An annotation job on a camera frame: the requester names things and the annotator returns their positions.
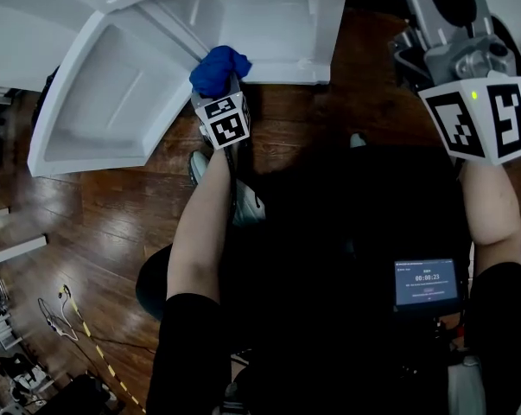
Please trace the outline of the person's black clothing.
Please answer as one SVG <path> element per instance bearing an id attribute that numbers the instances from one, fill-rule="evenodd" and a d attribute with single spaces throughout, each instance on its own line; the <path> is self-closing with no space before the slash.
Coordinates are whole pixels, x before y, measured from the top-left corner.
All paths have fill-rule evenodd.
<path id="1" fill-rule="evenodd" d="M 166 298 L 174 241 L 151 256 L 147 415 L 521 415 L 521 265 L 474 274 L 460 173 L 368 145 L 273 174 L 263 221 L 230 206 L 217 303 Z M 454 261 L 455 313 L 396 311 L 394 263 L 424 259 Z"/>

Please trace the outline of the person's right forearm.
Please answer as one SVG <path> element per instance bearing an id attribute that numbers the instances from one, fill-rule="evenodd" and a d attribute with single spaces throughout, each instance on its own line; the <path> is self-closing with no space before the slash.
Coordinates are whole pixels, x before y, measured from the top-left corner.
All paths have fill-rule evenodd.
<path id="1" fill-rule="evenodd" d="M 504 167 L 468 161 L 460 181 L 474 244 L 474 274 L 501 263 L 521 265 L 521 215 Z"/>

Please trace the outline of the person's left forearm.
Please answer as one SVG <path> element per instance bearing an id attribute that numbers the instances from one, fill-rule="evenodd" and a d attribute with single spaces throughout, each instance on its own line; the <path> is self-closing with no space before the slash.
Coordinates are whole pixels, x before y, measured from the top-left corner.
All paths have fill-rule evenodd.
<path id="1" fill-rule="evenodd" d="M 195 294 L 219 301 L 219 265 L 231 206 L 231 180 L 225 152 L 214 151 L 176 228 L 166 298 Z"/>

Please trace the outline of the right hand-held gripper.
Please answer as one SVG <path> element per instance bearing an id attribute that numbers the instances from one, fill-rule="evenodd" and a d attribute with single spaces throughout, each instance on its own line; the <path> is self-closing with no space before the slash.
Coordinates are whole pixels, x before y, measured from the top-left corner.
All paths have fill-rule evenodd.
<path id="1" fill-rule="evenodd" d="M 492 34 L 486 0 L 404 1 L 423 43 L 411 30 L 391 43 L 397 79 L 423 102 L 447 153 L 491 165 L 521 157 L 521 74 Z M 447 23 L 469 39 L 447 44 Z"/>

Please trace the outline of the blue cloth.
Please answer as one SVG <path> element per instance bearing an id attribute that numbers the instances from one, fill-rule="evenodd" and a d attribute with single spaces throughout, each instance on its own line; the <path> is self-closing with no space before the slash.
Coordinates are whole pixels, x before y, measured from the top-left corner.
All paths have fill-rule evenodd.
<path id="1" fill-rule="evenodd" d="M 202 98 L 218 99 L 230 92 L 233 75 L 243 79 L 251 68 L 244 54 L 226 45 L 218 46 L 191 72 L 189 81 Z"/>

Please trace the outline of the person's left white sneaker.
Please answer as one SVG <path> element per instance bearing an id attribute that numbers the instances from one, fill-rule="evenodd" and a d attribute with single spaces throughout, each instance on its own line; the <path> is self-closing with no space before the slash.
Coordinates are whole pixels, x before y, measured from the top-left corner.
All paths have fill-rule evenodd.
<path id="1" fill-rule="evenodd" d="M 209 157 L 200 150 L 193 151 L 188 158 L 190 180 L 197 186 L 206 171 Z M 235 227 L 248 227 L 265 219 L 265 206 L 255 191 L 240 180 L 236 181 L 236 206 L 232 224 Z"/>

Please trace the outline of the white water dispenser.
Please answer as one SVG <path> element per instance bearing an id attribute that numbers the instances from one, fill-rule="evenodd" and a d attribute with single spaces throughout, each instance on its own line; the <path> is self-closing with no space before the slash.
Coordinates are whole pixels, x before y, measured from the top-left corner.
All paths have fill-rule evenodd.
<path id="1" fill-rule="evenodd" d="M 144 165 L 220 45 L 251 62 L 247 83 L 328 83 L 345 1 L 92 0 L 43 101 L 30 173 Z"/>

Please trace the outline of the black chest screen device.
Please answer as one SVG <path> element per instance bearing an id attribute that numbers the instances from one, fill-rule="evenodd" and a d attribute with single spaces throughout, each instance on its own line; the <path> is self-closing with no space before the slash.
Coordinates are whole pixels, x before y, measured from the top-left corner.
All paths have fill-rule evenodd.
<path id="1" fill-rule="evenodd" d="M 394 263 L 396 311 L 444 316 L 461 304 L 452 259 L 401 260 Z"/>

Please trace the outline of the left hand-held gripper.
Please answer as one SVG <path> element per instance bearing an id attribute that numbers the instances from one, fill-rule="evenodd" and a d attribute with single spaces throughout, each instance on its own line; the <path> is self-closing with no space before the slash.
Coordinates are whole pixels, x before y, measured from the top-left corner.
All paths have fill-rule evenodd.
<path id="1" fill-rule="evenodd" d="M 251 117 L 240 88 L 240 79 L 235 73 L 227 80 L 225 97 L 208 99 L 192 92 L 191 102 L 200 119 L 200 131 L 215 150 L 250 137 Z"/>

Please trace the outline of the white desk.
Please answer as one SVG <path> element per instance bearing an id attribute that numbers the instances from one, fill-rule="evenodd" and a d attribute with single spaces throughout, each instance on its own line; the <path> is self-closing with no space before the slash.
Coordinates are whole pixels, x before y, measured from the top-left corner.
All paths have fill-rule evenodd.
<path id="1" fill-rule="evenodd" d="M 8 216 L 10 209 L 7 207 L 0 208 L 0 218 Z M 13 246 L 0 248 L 0 264 L 9 261 L 15 257 L 21 256 L 36 249 L 40 249 L 48 244 L 48 239 L 45 234 L 41 234 L 32 239 L 26 239 Z"/>

